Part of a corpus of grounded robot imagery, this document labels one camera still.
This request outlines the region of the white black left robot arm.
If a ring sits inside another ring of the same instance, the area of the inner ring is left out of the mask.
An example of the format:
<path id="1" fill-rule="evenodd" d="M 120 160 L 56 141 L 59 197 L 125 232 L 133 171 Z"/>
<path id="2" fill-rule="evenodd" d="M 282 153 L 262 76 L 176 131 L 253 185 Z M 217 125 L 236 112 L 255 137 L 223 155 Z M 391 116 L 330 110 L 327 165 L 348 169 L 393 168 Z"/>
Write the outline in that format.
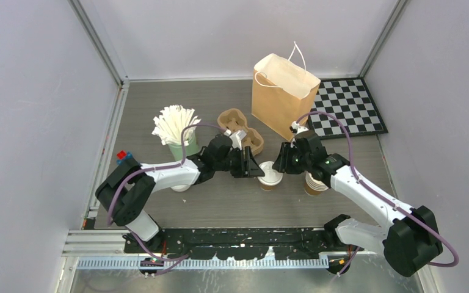
<path id="1" fill-rule="evenodd" d="M 150 165 L 126 156 L 98 186 L 95 197 L 114 224 L 127 227 L 142 248 L 154 253 L 162 247 L 163 237 L 159 225 L 144 210 L 150 195 L 175 186 L 201 184 L 215 172 L 229 172 L 234 178 L 265 175 L 249 146 L 236 146 L 231 137 L 218 134 L 184 161 Z"/>

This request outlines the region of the white plastic cup lid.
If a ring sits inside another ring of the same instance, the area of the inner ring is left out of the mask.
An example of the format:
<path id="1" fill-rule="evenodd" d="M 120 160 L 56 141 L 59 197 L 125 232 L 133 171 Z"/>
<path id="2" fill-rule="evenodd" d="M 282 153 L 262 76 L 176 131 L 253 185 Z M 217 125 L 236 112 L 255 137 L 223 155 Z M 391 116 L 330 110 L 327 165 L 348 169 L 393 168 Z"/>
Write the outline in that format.
<path id="1" fill-rule="evenodd" d="M 273 162 L 262 162 L 259 166 L 265 172 L 265 176 L 257 177 L 260 184 L 269 186 L 278 185 L 283 179 L 283 174 L 272 169 Z"/>

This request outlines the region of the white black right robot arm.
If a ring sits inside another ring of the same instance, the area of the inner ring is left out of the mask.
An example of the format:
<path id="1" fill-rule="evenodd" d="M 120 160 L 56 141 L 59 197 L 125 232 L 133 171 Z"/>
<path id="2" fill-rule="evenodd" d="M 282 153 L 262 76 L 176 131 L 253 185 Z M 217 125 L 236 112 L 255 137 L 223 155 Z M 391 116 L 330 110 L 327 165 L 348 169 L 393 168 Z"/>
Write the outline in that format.
<path id="1" fill-rule="evenodd" d="M 369 225 L 340 214 L 324 225 L 324 242 L 331 250 L 354 245 L 385 257 L 400 275 L 410 277 L 432 264 L 443 252 L 434 213 L 425 206 L 414 208 L 377 187 L 340 154 L 329 154 L 312 130 L 298 132 L 283 142 L 272 166 L 279 173 L 307 173 L 329 189 L 344 195 L 375 221 Z"/>

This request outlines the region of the brown paper takeout bag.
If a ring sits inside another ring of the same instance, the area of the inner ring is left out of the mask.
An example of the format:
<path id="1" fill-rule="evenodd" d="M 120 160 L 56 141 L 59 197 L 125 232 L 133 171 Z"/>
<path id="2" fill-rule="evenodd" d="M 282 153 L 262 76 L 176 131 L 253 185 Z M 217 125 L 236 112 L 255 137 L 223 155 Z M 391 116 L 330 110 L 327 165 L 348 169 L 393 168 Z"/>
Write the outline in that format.
<path id="1" fill-rule="evenodd" d="M 270 53 L 253 67 L 251 113 L 286 141 L 293 123 L 303 126 L 321 80 L 306 69 L 295 43 L 288 58 Z"/>

